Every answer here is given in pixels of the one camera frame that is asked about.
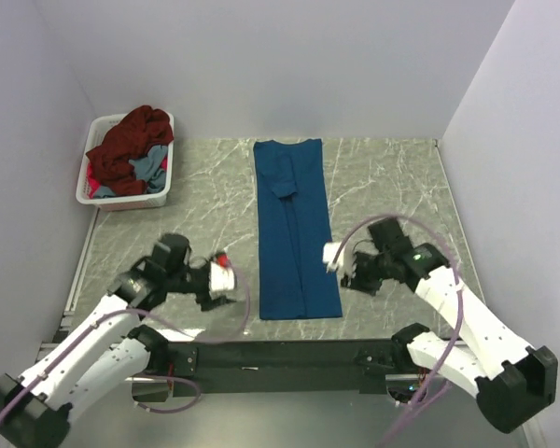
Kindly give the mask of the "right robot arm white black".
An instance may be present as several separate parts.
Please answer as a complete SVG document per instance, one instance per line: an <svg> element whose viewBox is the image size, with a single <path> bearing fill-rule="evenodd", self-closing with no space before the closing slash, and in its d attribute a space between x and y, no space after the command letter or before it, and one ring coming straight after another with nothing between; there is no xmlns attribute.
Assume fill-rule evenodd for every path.
<svg viewBox="0 0 560 448"><path fill-rule="evenodd" d="M413 245L396 217L363 221L376 249L369 254L345 242L327 243L323 261L342 287L375 294L385 280L409 288L452 328L444 340L421 324L392 337L396 369L425 368L472 396L482 415L508 434L556 398L558 359L505 325L465 284L455 264L431 243Z"/></svg>

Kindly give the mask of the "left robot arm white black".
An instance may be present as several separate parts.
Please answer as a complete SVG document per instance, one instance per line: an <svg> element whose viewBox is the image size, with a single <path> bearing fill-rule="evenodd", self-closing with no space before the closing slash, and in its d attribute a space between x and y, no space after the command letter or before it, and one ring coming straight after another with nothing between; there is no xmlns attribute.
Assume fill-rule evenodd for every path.
<svg viewBox="0 0 560 448"><path fill-rule="evenodd" d="M62 342L17 377L0 377L0 435L15 447L58 447L73 422L124 380L139 376L166 387L201 388L175 376L169 340L144 324L171 293L192 294L202 311L229 303L236 287L218 251L192 265L189 239L165 233L150 254L118 274L96 307Z"/></svg>

